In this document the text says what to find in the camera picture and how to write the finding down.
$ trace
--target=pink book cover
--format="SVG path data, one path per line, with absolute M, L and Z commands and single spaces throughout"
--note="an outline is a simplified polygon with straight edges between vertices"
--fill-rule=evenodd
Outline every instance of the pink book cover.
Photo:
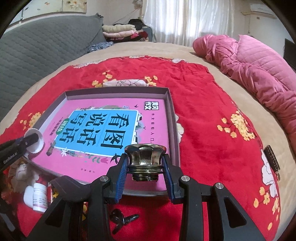
M 106 175 L 130 144 L 163 145 L 169 153 L 163 99 L 67 100 L 42 133 L 45 146 L 31 160 L 38 166 L 82 183 Z M 166 190 L 163 175 L 157 182 L 134 182 L 128 174 L 125 189 Z

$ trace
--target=metal screw head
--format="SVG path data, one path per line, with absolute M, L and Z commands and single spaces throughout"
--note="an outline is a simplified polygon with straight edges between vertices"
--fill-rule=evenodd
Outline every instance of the metal screw head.
M 222 183 L 216 183 L 215 186 L 218 189 L 223 189 L 224 188 L 224 185 Z
M 107 176 L 101 176 L 100 177 L 100 181 L 101 182 L 106 182 L 106 181 L 108 181 L 109 180 L 109 177 L 107 177 Z
M 188 182 L 190 180 L 190 177 L 188 177 L 188 176 L 182 176 L 181 177 L 181 180 L 184 181 L 184 182 Z

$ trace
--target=air conditioner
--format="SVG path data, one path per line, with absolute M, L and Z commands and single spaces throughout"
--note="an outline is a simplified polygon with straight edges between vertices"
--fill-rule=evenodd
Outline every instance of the air conditioner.
M 251 3 L 250 4 L 251 12 L 242 12 L 243 15 L 259 15 L 269 18 L 276 18 L 274 12 L 264 4 Z

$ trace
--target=beige bedsheet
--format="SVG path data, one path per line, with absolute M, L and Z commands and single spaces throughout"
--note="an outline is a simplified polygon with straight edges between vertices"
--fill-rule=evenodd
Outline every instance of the beige bedsheet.
M 82 64 L 98 61 L 101 59 L 150 55 L 155 57 L 180 58 L 191 63 L 202 64 L 208 67 L 216 82 L 235 101 L 238 107 L 253 122 L 256 131 L 262 139 L 263 146 L 271 145 L 281 167 L 279 182 L 281 198 L 281 220 L 275 240 L 283 233 L 296 211 L 296 163 L 289 147 L 285 132 L 280 127 L 274 116 L 261 106 L 245 89 L 223 75 L 215 66 L 197 57 L 190 47 L 174 44 L 151 43 L 151 42 L 128 42 L 115 44 L 104 50 L 95 51 L 82 56 L 45 77 L 31 87 L 22 98 L 15 104 L 6 117 L 0 123 L 0 134 L 9 127 L 16 118 L 18 111 L 50 78 L 69 65 Z

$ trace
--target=pink quilt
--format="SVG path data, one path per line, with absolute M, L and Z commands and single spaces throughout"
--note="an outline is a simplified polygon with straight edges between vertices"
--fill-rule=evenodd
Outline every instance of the pink quilt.
M 209 34 L 196 39 L 193 49 L 276 115 L 296 153 L 296 73 L 287 62 L 248 35 L 236 41 L 226 35 Z

